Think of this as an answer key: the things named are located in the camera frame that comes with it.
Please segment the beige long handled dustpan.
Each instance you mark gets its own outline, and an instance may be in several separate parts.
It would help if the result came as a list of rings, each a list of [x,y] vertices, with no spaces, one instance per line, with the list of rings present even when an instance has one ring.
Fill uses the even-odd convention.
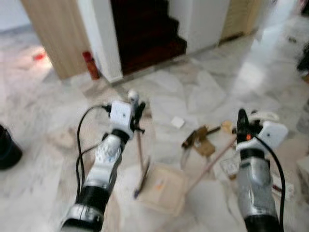
[[[279,122],[278,115],[269,111],[247,113],[250,123]],[[229,121],[220,125],[221,130],[208,135],[208,139],[215,146],[215,152],[210,155],[201,172],[190,176],[183,167],[172,168],[163,164],[150,164],[142,193],[137,198],[140,203],[167,214],[178,215],[184,208],[188,195],[212,172],[214,166],[223,156],[234,148],[240,159],[236,164],[235,177],[239,181],[239,203],[244,217],[253,215],[267,215],[277,217],[278,209],[272,196],[271,162],[281,170],[281,162],[274,150],[264,152],[251,148],[250,141],[237,143],[236,126]]]

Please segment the white paper square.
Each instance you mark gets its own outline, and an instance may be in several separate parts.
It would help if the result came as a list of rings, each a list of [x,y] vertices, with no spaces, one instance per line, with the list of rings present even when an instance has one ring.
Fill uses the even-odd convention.
[[[177,130],[181,129],[184,124],[185,124],[185,120],[183,118],[180,117],[173,117],[172,120],[170,121],[170,124],[176,128]]]

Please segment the red fire extinguisher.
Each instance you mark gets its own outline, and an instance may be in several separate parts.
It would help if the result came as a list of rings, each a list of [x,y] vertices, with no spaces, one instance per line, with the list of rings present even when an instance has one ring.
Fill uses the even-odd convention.
[[[90,51],[84,51],[82,53],[82,56],[84,58],[84,61],[86,63],[86,68],[88,69],[91,79],[92,80],[99,80],[100,79],[100,75],[99,75],[99,71],[97,69],[97,65],[95,62],[94,57],[92,56]]]

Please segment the dark wooden staircase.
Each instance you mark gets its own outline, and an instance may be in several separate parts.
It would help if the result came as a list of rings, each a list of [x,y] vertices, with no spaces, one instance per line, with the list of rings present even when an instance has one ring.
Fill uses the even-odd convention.
[[[180,23],[169,0],[110,0],[124,75],[185,55]]]

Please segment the cream louvred door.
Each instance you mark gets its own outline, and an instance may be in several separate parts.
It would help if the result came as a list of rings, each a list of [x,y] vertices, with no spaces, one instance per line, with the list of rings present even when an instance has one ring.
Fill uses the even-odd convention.
[[[233,40],[254,31],[264,0],[229,0],[219,42]]]

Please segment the black rounded object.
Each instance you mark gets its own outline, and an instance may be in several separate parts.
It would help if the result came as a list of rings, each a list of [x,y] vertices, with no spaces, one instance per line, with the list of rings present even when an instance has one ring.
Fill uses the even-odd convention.
[[[0,170],[13,168],[22,159],[22,150],[9,131],[0,124]]]

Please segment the light wooden wall panel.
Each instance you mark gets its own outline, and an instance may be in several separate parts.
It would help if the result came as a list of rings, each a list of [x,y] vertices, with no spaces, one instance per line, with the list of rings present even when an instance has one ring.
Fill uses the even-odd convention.
[[[77,0],[20,0],[60,79],[88,71],[83,52],[90,51]]]

